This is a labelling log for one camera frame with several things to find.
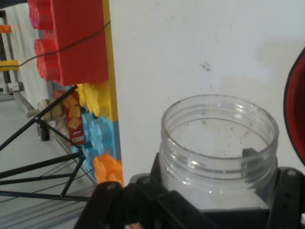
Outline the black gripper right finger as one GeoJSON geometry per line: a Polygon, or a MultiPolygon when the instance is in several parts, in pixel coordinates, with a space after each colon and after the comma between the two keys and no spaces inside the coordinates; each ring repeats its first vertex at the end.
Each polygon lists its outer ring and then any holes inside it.
{"type": "Polygon", "coordinates": [[[246,162],[246,182],[254,195],[268,209],[251,207],[242,211],[244,229],[303,229],[301,215],[305,211],[305,176],[292,168],[278,167],[277,158],[265,160],[253,148],[242,151],[246,162]]]}

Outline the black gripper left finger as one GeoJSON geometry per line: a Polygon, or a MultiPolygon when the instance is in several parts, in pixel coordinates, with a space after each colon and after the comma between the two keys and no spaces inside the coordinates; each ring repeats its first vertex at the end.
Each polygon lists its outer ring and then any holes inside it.
{"type": "Polygon", "coordinates": [[[77,220],[76,229],[123,229],[139,223],[144,229],[213,229],[214,223],[177,191],[161,183],[159,155],[149,175],[122,187],[99,184],[77,220]]]}

